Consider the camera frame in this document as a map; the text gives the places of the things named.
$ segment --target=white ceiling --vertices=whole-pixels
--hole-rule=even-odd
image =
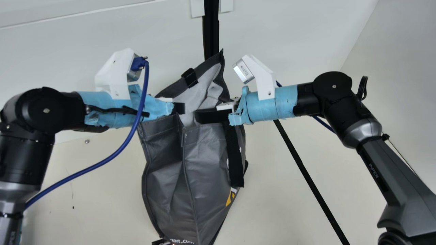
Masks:
[[[0,27],[154,0],[0,0]]]

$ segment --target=white wall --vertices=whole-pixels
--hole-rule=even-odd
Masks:
[[[415,172],[436,192],[436,2],[382,0],[342,71],[369,76],[365,105]]]
[[[235,1],[233,12],[220,15],[231,94],[240,95],[242,84],[230,67],[247,53],[283,85],[340,69],[376,2]],[[0,28],[0,104],[43,85],[92,90],[99,67],[125,47],[150,58],[149,93],[156,94],[203,60],[201,19],[190,18],[188,3],[156,1]],[[376,244],[385,202],[358,155],[309,117],[283,125],[350,243]],[[90,144],[78,139],[84,134],[61,134],[44,186],[106,157],[127,131],[87,136]],[[339,244],[273,123],[246,131],[246,187],[216,244]],[[157,234],[140,196],[144,164],[134,140],[114,162],[39,200],[26,213],[23,244],[149,244]]]

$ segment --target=black strap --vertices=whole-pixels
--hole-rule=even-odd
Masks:
[[[164,239],[160,239],[151,243],[151,245],[171,245],[171,242],[167,242]]]
[[[232,110],[218,111],[216,108],[201,109],[195,111],[195,119],[201,124],[222,123],[225,141],[227,143],[228,173],[232,187],[244,187],[244,166],[239,149],[238,134],[236,128],[228,122],[228,114]]]
[[[195,74],[194,69],[189,68],[183,74],[182,77],[185,79],[186,85],[188,88],[196,85],[198,83],[197,75]]]
[[[312,178],[310,177],[309,173],[307,172],[303,161],[301,160],[300,156],[297,153],[297,150],[295,149],[294,145],[292,144],[291,140],[289,139],[288,135],[286,134],[285,129],[283,128],[282,124],[279,120],[274,120],[274,123],[277,127],[277,129],[280,132],[280,135],[282,136],[283,140],[286,143],[286,146],[288,146],[289,151],[291,152],[292,157],[295,160],[295,163],[297,164],[298,168],[300,169],[304,179],[306,180],[307,184],[309,185],[313,195],[317,199],[318,203],[320,204],[321,208],[324,211],[324,214],[327,216],[328,221],[330,222],[331,226],[333,227],[334,231],[336,232],[337,237],[342,242],[343,245],[350,245],[347,238],[345,237],[345,234],[342,232],[341,227],[336,222],[336,219],[334,218],[333,214],[331,213],[330,209],[327,206],[327,203],[324,201],[324,198],[321,196],[321,193],[318,191],[317,186],[313,182]]]
[[[207,60],[219,52],[219,0],[204,0],[203,47]]]
[[[238,134],[236,128],[227,121],[222,122],[227,143],[228,155],[228,174],[232,187],[244,187],[244,167],[242,165],[242,155],[239,149]]]
[[[231,109],[218,111],[216,108],[200,109],[194,113],[195,120],[198,123],[221,123],[228,121],[228,115],[232,113]]]

